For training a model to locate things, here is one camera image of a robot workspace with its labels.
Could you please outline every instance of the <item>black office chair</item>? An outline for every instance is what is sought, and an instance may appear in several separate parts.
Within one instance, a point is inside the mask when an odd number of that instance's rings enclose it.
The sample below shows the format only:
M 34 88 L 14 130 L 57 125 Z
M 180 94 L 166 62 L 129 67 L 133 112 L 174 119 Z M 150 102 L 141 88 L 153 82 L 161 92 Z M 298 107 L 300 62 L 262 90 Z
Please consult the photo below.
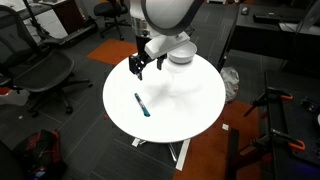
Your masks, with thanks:
M 63 87 L 87 83 L 90 80 L 69 81 L 73 76 L 74 62 L 58 50 L 43 51 L 31 37 L 19 14 L 0 5 L 0 87 L 25 89 L 35 97 L 29 108 L 32 116 L 38 115 L 40 102 L 52 92 L 57 92 L 72 113 Z
M 117 27 L 118 33 L 120 35 L 120 40 L 123 40 L 119 26 L 131 26 L 126 20 L 117 20 L 121 14 L 128 13 L 128 7 L 124 3 L 124 0 L 108 0 L 108 2 L 100 3 L 94 7 L 94 14 L 96 16 L 103 16 L 105 20 L 107 18 L 113 18 L 114 22 L 105 22 L 105 29 L 100 32 L 101 38 L 104 38 L 104 33 L 110 28 Z

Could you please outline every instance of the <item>white tabletop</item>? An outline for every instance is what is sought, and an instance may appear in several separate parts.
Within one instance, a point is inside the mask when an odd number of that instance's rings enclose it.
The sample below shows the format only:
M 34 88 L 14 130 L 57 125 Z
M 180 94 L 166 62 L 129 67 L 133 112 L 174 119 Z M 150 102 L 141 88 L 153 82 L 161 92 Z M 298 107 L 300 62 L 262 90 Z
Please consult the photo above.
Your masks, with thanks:
M 209 128 L 225 103 L 225 87 L 217 70 L 195 55 L 188 65 L 156 61 L 142 71 L 143 80 L 129 70 L 128 58 L 109 74 L 103 103 L 111 120 L 129 135 L 156 143 L 192 138 Z M 145 117 L 138 93 L 150 113 Z

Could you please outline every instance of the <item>floor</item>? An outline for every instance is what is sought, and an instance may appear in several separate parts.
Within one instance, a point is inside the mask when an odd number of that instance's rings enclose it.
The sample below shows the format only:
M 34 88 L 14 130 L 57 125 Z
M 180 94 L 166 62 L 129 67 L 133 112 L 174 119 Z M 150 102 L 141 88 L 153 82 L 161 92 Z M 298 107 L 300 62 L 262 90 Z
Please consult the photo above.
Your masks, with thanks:
M 217 64 L 222 48 L 237 13 L 236 5 L 204 3 L 192 22 L 195 32 L 191 41 L 198 47 L 197 54 L 213 66 Z M 101 19 L 97 20 L 102 28 Z M 130 27 L 121 28 L 125 41 L 135 42 Z M 133 137 L 122 132 L 105 117 L 102 88 L 112 66 L 86 55 L 105 40 L 118 39 L 115 29 L 101 39 L 95 33 L 75 45 L 62 49 L 75 61 L 74 79 L 89 78 L 94 86 L 76 85 L 66 88 L 74 112 L 64 113 L 61 100 L 50 97 L 40 115 L 32 118 L 26 106 L 0 106 L 0 140 L 9 148 L 28 135 L 46 129 L 61 132 L 62 157 L 68 164 L 65 180 L 100 179 L 172 179 L 175 164 L 166 145 L 147 143 L 142 147 L 131 145 Z M 249 103 L 263 90 L 263 72 L 277 70 L 281 60 L 231 51 L 225 66 L 234 67 L 240 77 L 236 100 Z M 181 144 L 175 144 L 179 150 Z

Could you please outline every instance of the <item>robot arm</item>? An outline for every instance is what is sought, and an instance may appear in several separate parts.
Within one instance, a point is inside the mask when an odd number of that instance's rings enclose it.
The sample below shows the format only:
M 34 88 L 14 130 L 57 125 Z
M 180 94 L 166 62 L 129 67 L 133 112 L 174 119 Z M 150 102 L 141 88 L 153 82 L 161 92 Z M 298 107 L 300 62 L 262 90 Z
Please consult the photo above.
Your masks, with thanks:
M 130 0 L 132 27 L 136 35 L 137 56 L 129 57 L 130 71 L 142 80 L 142 70 L 166 53 L 187 43 L 183 32 L 192 22 L 204 0 Z

